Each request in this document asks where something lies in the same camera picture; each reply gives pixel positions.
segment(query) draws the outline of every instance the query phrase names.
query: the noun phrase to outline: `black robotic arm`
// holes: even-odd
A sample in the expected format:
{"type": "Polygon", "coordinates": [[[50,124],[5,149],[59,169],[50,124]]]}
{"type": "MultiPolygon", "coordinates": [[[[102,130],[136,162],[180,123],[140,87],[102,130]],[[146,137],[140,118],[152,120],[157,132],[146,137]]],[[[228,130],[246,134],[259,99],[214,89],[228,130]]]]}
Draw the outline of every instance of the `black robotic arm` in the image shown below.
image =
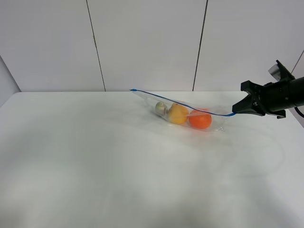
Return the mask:
{"type": "Polygon", "coordinates": [[[278,81],[258,85],[250,81],[241,84],[241,91],[248,95],[232,106],[237,114],[276,115],[278,119],[285,118],[285,109],[304,105],[304,77],[294,76],[277,60],[277,64],[269,69],[269,73],[278,81]]]}

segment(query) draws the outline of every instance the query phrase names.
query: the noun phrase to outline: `blue zipper seal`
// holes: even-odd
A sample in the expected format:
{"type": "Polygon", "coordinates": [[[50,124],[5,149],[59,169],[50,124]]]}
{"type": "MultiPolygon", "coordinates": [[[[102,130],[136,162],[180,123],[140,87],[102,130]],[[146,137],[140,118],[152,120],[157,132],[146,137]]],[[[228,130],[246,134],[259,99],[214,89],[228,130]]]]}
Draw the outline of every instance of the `blue zipper seal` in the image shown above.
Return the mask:
{"type": "Polygon", "coordinates": [[[146,91],[143,91],[143,90],[130,89],[130,91],[133,91],[133,92],[138,91],[138,92],[143,92],[143,93],[145,93],[145,94],[150,94],[150,95],[153,95],[153,96],[156,96],[156,97],[159,97],[159,98],[162,98],[162,99],[165,99],[165,100],[168,100],[168,101],[177,103],[177,104],[179,104],[179,105],[182,105],[182,106],[185,106],[185,107],[194,109],[194,110],[196,110],[196,111],[199,111],[199,112],[202,112],[202,113],[208,113],[208,114],[211,114],[211,115],[218,115],[218,116],[233,116],[233,115],[236,114],[236,113],[230,113],[230,114],[216,114],[216,113],[211,113],[211,112],[202,111],[202,110],[200,110],[200,109],[193,108],[193,107],[191,107],[191,106],[189,106],[189,105],[187,105],[187,104],[183,104],[183,103],[180,103],[180,102],[178,102],[178,101],[173,101],[173,100],[168,99],[168,98],[166,98],[166,97],[159,96],[159,95],[156,95],[156,94],[152,94],[152,93],[149,93],[149,92],[146,92],[146,91]]]}

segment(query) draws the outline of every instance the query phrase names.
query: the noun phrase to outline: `orange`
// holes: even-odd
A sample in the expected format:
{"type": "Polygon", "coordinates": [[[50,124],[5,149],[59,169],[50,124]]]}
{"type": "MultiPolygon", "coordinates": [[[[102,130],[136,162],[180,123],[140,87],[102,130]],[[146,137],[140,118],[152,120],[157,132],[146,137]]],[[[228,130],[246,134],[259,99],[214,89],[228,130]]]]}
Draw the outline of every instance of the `orange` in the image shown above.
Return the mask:
{"type": "Polygon", "coordinates": [[[187,121],[188,109],[177,103],[173,103],[168,110],[168,119],[171,123],[183,124],[187,121]]]}
{"type": "Polygon", "coordinates": [[[197,110],[193,110],[190,114],[200,113],[197,115],[190,115],[188,117],[189,123],[192,127],[198,129],[206,129],[212,123],[212,117],[209,113],[203,113],[197,110]]]}

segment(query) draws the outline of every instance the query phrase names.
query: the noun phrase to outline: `clear plastic bag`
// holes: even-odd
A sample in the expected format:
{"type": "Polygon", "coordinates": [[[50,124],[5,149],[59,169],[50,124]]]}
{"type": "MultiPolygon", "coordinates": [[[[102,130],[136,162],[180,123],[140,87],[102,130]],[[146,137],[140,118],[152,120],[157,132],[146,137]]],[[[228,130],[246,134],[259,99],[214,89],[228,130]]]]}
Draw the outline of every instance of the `clear plastic bag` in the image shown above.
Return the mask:
{"type": "Polygon", "coordinates": [[[204,107],[142,90],[131,89],[131,91],[143,98],[151,110],[166,121],[201,131],[223,130],[225,120],[235,115],[231,112],[231,107],[204,107]]]}

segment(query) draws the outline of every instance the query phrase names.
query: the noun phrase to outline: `white wall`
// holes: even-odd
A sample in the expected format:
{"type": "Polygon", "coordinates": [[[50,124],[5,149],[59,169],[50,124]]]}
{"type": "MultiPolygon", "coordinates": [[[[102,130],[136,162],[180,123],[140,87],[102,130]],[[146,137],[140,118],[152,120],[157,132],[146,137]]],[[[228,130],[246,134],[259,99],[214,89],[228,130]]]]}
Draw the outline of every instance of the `white wall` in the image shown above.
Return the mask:
{"type": "Polygon", "coordinates": [[[1,0],[0,31],[22,92],[104,90],[86,0],[1,0]]]}
{"type": "Polygon", "coordinates": [[[277,59],[291,71],[304,49],[303,9],[303,0],[210,0],[194,90],[274,81],[277,59]]]}
{"type": "Polygon", "coordinates": [[[107,91],[192,90],[206,0],[88,0],[107,91]]]}
{"type": "MultiPolygon", "coordinates": [[[[304,55],[300,58],[298,64],[294,68],[293,76],[295,78],[304,77],[304,55]]],[[[304,106],[299,107],[299,110],[304,113],[304,106]]],[[[299,114],[292,108],[290,109],[292,114],[297,118],[297,120],[300,122],[300,124],[304,127],[304,118],[300,117],[299,114]]]]}
{"type": "Polygon", "coordinates": [[[19,88],[0,56],[0,107],[17,92],[19,88]]]}

